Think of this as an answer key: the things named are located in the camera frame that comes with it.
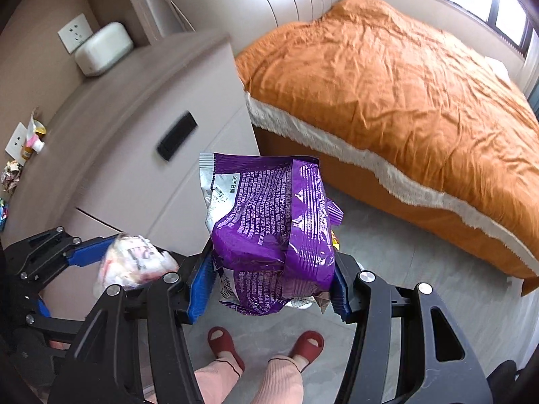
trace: pink pants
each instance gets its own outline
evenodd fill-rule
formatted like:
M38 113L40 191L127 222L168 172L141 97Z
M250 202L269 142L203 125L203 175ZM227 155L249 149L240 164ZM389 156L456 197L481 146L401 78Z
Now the pink pants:
M223 357L195 372L204 404L222 404L243 372L234 357ZM155 395L147 399L156 402ZM303 380L294 360L275 356L251 404L301 404Z

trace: metal screw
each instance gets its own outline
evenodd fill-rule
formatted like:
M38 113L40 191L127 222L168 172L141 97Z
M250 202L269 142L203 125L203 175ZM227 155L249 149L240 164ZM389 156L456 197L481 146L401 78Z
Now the metal screw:
M107 288L107 295L109 296L116 296L118 293L120 293L119 285L111 285Z
M369 271L364 271L359 274L359 279L365 282L373 282L376 277L374 276L374 273Z
M422 282L417 286L418 290L423 293L424 295L430 295L432 293L432 287L430 284L427 284L426 282Z
M178 275L177 273L174 273L174 272L171 272L169 274L166 274L164 277L163 277L163 281L167 284L173 284L175 282L178 282L178 280L180 279L180 275Z

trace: person's leg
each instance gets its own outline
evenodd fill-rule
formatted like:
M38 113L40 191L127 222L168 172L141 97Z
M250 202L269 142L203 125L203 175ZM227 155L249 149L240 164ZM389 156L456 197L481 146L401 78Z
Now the person's leg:
M269 361L252 404L301 404L304 395L301 372L320 355L323 348L324 339L320 334L314 331L301 334L291 357L275 356Z
M225 328L212 328L208 333L208 344L216 360L195 371L195 378L204 404L222 404L242 376L245 365ZM157 403L155 395L146 400Z

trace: orange blanket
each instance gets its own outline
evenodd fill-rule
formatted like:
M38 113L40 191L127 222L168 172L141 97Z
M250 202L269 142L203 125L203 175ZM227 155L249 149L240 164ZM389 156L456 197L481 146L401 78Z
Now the orange blanket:
M382 0L341 0L236 64L252 98L476 210L515 252L511 274L539 275L539 125L518 88L454 36Z

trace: white electrical outlet plate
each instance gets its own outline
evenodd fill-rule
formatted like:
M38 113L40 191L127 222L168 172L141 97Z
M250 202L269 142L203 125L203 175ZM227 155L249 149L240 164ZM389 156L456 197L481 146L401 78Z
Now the white electrical outlet plate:
M92 29L84 13L73 18L58 31L58 36L60 36L68 53L74 52L92 35Z
M15 128L15 132L13 132L13 135L9 139L9 143L7 143L7 146L5 147L5 151L10 157L12 157L21 165L24 165L24 163L26 162L26 160L23 159L23 157L21 156L21 151L23 149L25 141L26 128L22 123L19 123L17 125L17 128Z

